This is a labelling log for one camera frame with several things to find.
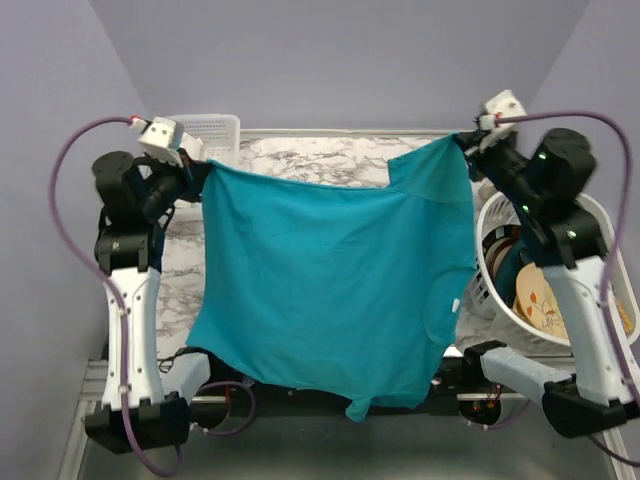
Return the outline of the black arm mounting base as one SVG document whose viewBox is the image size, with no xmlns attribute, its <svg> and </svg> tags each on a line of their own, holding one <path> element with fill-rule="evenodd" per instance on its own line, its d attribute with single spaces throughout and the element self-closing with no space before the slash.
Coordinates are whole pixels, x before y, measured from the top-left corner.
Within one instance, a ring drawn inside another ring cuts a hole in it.
<svg viewBox="0 0 640 480">
<path fill-rule="evenodd" d="M 468 385 L 463 375 L 464 357 L 455 348 L 444 354 L 432 379 L 426 399 L 418 406 L 371 406 L 368 417 L 425 414 L 460 417 L 481 429 L 498 429 L 524 414 L 529 402 L 499 384 L 486 381 Z M 244 430 L 258 418 L 334 417 L 345 415 L 351 401 L 317 390 L 297 390 L 259 383 L 216 359 L 212 367 L 215 381 L 240 381 L 254 393 L 256 405 L 245 390 L 236 386 L 203 388 L 193 399 L 191 420 L 221 433 Z"/>
</svg>

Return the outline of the teal t shirt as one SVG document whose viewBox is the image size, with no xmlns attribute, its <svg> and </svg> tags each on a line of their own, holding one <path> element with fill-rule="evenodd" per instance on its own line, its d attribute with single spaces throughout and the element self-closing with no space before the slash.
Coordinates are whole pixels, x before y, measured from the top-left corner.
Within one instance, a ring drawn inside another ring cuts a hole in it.
<svg viewBox="0 0 640 480">
<path fill-rule="evenodd" d="M 467 167 L 452 137 L 392 159 L 385 187 L 214 163 L 205 285 L 187 344 L 264 384 L 415 408 L 455 339 L 476 270 Z"/>
</svg>

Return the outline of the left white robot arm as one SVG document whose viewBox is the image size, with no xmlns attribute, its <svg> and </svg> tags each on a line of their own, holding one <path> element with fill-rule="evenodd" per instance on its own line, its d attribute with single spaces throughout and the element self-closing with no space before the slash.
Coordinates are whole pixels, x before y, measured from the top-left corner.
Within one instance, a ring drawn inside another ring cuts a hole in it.
<svg viewBox="0 0 640 480">
<path fill-rule="evenodd" d="M 220 368 L 203 352 L 158 368 L 156 305 L 165 233 L 185 192 L 182 171 L 124 151 L 92 165 L 103 202 L 94 255 L 109 307 L 108 371 L 100 405 L 85 421 L 87 436 L 114 454 L 182 445 L 197 393 L 214 393 Z"/>
</svg>

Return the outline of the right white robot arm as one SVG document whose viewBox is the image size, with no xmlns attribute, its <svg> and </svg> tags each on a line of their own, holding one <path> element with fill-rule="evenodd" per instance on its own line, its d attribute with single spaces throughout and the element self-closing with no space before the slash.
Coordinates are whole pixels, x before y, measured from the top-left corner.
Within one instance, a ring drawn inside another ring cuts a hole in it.
<svg viewBox="0 0 640 480">
<path fill-rule="evenodd" d="M 514 207 L 521 238 L 558 302 L 574 357 L 572 373 L 524 357 L 499 341 L 465 350 L 460 379 L 480 392 L 501 384 L 539 405 L 565 438 L 591 436 L 639 416 L 633 364 L 611 290 L 616 246 L 578 202 L 596 167 L 588 140 L 548 131 L 531 158 L 509 139 L 482 147 L 481 132 L 454 137 L 472 180 L 489 179 Z"/>
</svg>

